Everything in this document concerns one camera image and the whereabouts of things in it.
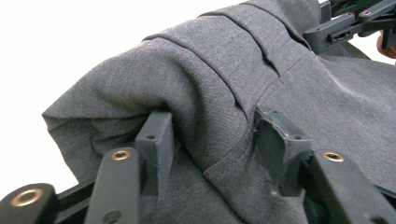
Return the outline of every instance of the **seam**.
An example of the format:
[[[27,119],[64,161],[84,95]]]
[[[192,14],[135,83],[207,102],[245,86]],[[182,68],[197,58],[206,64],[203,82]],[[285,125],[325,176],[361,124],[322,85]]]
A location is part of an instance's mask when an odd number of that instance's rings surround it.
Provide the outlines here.
[[[178,43],[176,40],[174,40],[171,36],[168,36],[166,34],[158,34],[158,35],[152,35],[152,36],[148,36],[146,37],[144,40],[153,40],[155,38],[162,38],[164,40],[167,40],[173,44],[175,44],[176,46],[186,49],[189,52],[191,52],[193,55],[195,55],[197,58],[199,58],[204,64],[206,64],[206,66],[208,66],[210,69],[212,69],[216,75],[218,75],[218,77],[222,80],[222,82],[227,86],[227,88],[229,89],[231,95],[233,96],[234,100],[237,102],[236,106],[242,111],[242,113],[245,116],[245,120],[248,121],[248,117],[247,117],[247,112],[244,110],[244,108],[241,106],[241,103],[238,101],[238,99],[235,96],[235,93],[233,92],[233,89],[231,88],[231,86],[229,85],[229,83],[227,83],[227,81],[219,74],[219,72],[212,66],[210,66],[210,64],[204,60],[202,57],[200,57],[200,55],[198,55],[197,53],[195,53],[192,49],[188,48],[187,46],[184,46],[182,43]]]
[[[305,56],[306,56],[308,53],[310,53],[310,52],[311,52],[311,51],[308,51],[307,53],[305,53],[305,54],[303,55],[303,57],[301,57],[301,58],[300,58],[297,62],[295,62],[292,66],[290,66],[290,67],[288,68],[288,70],[285,71],[285,73],[283,74],[282,77],[284,77],[284,76],[290,71],[291,68],[293,68],[297,63],[299,63],[302,59],[304,59]]]
[[[266,99],[263,101],[263,103],[266,103],[266,102],[268,101],[268,99],[271,98],[271,96],[273,96],[273,95],[277,92],[277,90],[279,90],[279,88],[280,88],[280,86],[278,86],[276,89],[274,89],[274,91],[271,93],[271,95],[267,96]]]
[[[220,177],[223,178],[225,175],[227,175],[228,173],[230,173],[230,170],[235,166],[236,163],[238,163],[239,161],[241,161],[242,159],[244,159],[246,157],[246,155],[248,154],[248,152],[250,151],[249,149],[252,146],[252,141],[251,139],[249,140],[249,144],[247,145],[247,147],[245,148],[244,152],[242,153],[242,155],[235,161],[233,161],[233,163],[231,163],[230,165],[227,166],[227,168],[225,168],[223,171],[221,171],[220,173],[216,174],[216,177]]]
[[[249,3],[249,2],[241,3],[241,5],[247,5],[247,6],[256,7],[256,8],[258,8],[258,9],[260,9],[260,10],[262,10],[262,11],[264,11],[264,12],[270,14],[270,15],[272,15],[273,17],[277,18],[277,19],[278,19],[280,22],[282,22],[283,25],[286,27],[286,29],[288,30],[288,33],[289,33],[289,34],[292,34],[292,35],[291,35],[291,38],[292,38],[292,39],[294,39],[297,43],[302,44],[302,45],[304,45],[306,48],[308,48],[309,50],[311,50],[311,47],[309,46],[308,42],[306,42],[306,40],[303,39],[302,37],[300,37],[299,35],[295,34],[296,32],[295,32],[292,28],[290,28],[290,26],[289,26],[288,24],[286,24],[280,17],[278,17],[278,16],[277,16],[276,14],[274,14],[273,12],[268,11],[268,10],[266,10],[265,8],[256,6],[256,5],[254,5],[254,4],[252,4],[252,3]]]
[[[203,178],[205,179],[205,181],[207,181],[207,184],[209,184],[213,188],[213,190],[215,190],[219,194],[220,198],[227,205],[227,207],[231,210],[231,212],[233,213],[235,218],[238,219],[238,221],[240,221],[243,224],[248,224],[248,222],[246,220],[244,220],[243,217],[240,216],[239,212],[237,210],[235,210],[234,207],[230,204],[230,202],[224,197],[223,192],[221,192],[218,188],[216,188],[216,185],[204,176],[205,171],[201,170],[201,167],[195,161],[194,157],[185,148],[183,148],[183,146],[179,146],[179,149],[181,149],[181,150],[184,149],[183,150],[184,151],[183,153],[185,153],[184,156],[188,157],[189,160],[197,167],[197,169],[199,169],[201,171],[201,174],[203,175]]]
[[[262,60],[263,60],[263,62],[264,62],[264,63],[267,63],[268,65],[270,65],[271,68],[273,68],[273,69],[276,71],[277,76],[280,77],[279,71],[276,69],[276,67],[274,66],[274,64],[273,64],[267,57],[265,57],[266,53],[265,53],[264,50],[262,49],[262,46],[260,45],[260,42],[255,38],[255,36],[254,36],[247,28],[244,28],[244,27],[243,27],[241,24],[239,24],[234,18],[232,18],[231,16],[229,16],[229,15],[227,15],[227,14],[224,14],[224,13],[222,13],[222,12],[217,12],[217,11],[214,11],[214,12],[206,12],[206,13],[202,14],[201,16],[202,16],[202,17],[203,17],[203,16],[222,16],[222,17],[225,17],[226,19],[228,19],[229,21],[231,21],[232,23],[234,23],[236,26],[238,26],[238,27],[241,28],[242,30],[246,31],[246,32],[251,36],[251,38],[252,38],[253,41],[256,43],[256,45],[259,47],[260,51],[262,52]]]

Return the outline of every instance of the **gray fabric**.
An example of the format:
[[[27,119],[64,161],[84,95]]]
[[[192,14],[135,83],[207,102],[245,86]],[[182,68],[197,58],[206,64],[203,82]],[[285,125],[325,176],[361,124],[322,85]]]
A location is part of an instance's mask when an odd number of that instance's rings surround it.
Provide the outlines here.
[[[111,58],[43,117],[78,180],[101,155],[132,145],[147,115],[174,116],[177,152],[165,201],[149,223],[304,223],[301,199],[281,198],[252,152],[257,105],[286,114],[314,140],[396,191],[396,69],[348,44],[321,55],[301,33],[316,0],[251,1],[206,13]]]

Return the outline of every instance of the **white background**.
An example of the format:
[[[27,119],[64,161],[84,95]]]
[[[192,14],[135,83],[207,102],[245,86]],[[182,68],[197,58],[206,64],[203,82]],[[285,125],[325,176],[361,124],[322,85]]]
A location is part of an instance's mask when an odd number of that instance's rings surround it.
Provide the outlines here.
[[[0,199],[32,183],[77,184],[41,113],[101,61],[200,14],[242,0],[0,3]],[[377,35],[354,39],[372,59]]]

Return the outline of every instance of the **mounting hole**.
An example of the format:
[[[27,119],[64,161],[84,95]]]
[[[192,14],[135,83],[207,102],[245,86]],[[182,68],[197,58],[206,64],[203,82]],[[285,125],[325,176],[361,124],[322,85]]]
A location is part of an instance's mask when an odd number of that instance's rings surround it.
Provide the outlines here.
[[[376,214],[366,213],[364,216],[374,224],[389,224],[384,218]]]
[[[128,157],[131,156],[131,153],[129,151],[117,151],[115,153],[113,153],[113,155],[111,155],[111,159],[113,159],[114,161],[122,161],[127,159]]]
[[[11,205],[14,207],[22,207],[34,203],[43,195],[42,189],[28,189],[19,193],[11,200]]]
[[[329,161],[343,161],[344,157],[334,152],[325,152],[323,156]]]
[[[111,211],[105,214],[103,217],[103,223],[106,224],[114,224],[117,223],[121,218],[121,212],[120,211]]]

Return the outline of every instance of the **black plastic part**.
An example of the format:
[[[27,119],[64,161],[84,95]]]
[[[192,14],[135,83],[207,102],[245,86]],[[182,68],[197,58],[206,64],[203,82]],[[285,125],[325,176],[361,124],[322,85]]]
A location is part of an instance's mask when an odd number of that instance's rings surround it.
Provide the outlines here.
[[[326,21],[330,21],[332,19],[332,8],[329,1],[320,3],[320,14],[321,14],[320,24]]]
[[[57,224],[80,224],[84,222],[93,190],[94,179],[82,182],[58,195],[60,213]]]
[[[66,210],[67,208],[72,207],[76,203],[90,198],[94,184],[95,180],[90,179],[81,182],[73,188],[67,189],[64,192],[58,194],[60,210]]]
[[[382,49],[389,49],[396,46],[396,28],[384,30]]]
[[[393,191],[390,191],[388,189],[384,189],[382,187],[376,186],[378,190],[384,195],[384,197],[387,199],[387,201],[393,206],[394,209],[396,209],[396,193]]]
[[[259,106],[255,112],[254,151],[280,195],[301,194],[301,161],[311,154],[311,139],[278,111]]]
[[[332,0],[332,17],[341,16],[348,12],[360,13],[365,8],[374,5],[380,0]]]
[[[395,26],[396,19],[384,19],[379,21],[370,21],[368,23],[359,23],[357,25],[348,26],[344,29],[340,29],[337,32],[329,34],[329,40],[332,44],[337,44],[337,42],[340,40],[345,42],[346,40],[352,39],[354,34],[359,34],[360,37],[366,37],[377,32],[378,30],[390,29]]]
[[[27,185],[9,193],[0,202],[0,223],[53,223],[58,207],[55,189],[52,185]]]
[[[325,156],[329,152],[343,159],[329,160]],[[310,170],[329,211],[329,223],[396,223],[393,207],[346,155],[318,150],[312,157]]]
[[[99,167],[84,223],[143,223],[141,169],[136,149],[123,147],[108,151]]]
[[[355,15],[351,13],[344,14],[332,21],[327,21],[321,25],[307,30],[303,33],[304,39],[315,53],[321,53],[333,47],[329,34],[337,32],[355,22]],[[351,38],[341,38],[339,43],[345,42]]]
[[[359,14],[359,22],[366,23],[373,21],[387,12],[394,12],[396,7],[395,0],[383,0],[372,7],[369,7]]]
[[[306,195],[304,196],[304,210],[309,224],[329,223],[329,213],[327,209],[320,203],[312,201]]]
[[[78,203],[73,204],[67,209],[63,210],[56,217],[56,224],[82,224],[87,215],[88,206],[91,198],[87,198]]]
[[[135,147],[147,167],[143,194],[162,200],[175,148],[171,113],[152,112],[135,139]]]

